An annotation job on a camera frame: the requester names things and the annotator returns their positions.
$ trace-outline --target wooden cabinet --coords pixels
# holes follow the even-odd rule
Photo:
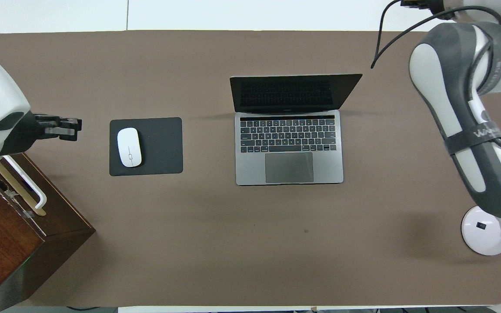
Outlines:
[[[38,216],[0,174],[0,311],[28,299],[90,236],[94,228],[24,154],[13,156],[45,192]],[[34,191],[2,159],[34,199]]]

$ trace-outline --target white mouse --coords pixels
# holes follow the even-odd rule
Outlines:
[[[117,148],[119,148],[119,157],[124,166],[133,168],[142,163],[139,132],[135,128],[123,128],[117,133]]]

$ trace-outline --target brown tabletop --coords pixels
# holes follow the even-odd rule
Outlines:
[[[461,239],[474,202],[410,83],[421,36],[370,70],[373,32],[0,34],[32,111],[83,119],[28,155],[97,230],[30,304],[501,303],[501,255]],[[237,186],[229,77],[314,73],[364,74],[341,109],[345,182]],[[485,102],[501,125],[501,95]],[[183,172],[110,176],[110,121],[147,117],[181,117]]]

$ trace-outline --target laptop screen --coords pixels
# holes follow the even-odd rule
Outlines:
[[[231,77],[236,112],[291,113],[339,109],[362,74]]]

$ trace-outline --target laptop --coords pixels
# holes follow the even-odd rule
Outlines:
[[[342,183],[338,109],[361,77],[230,77],[237,184]]]

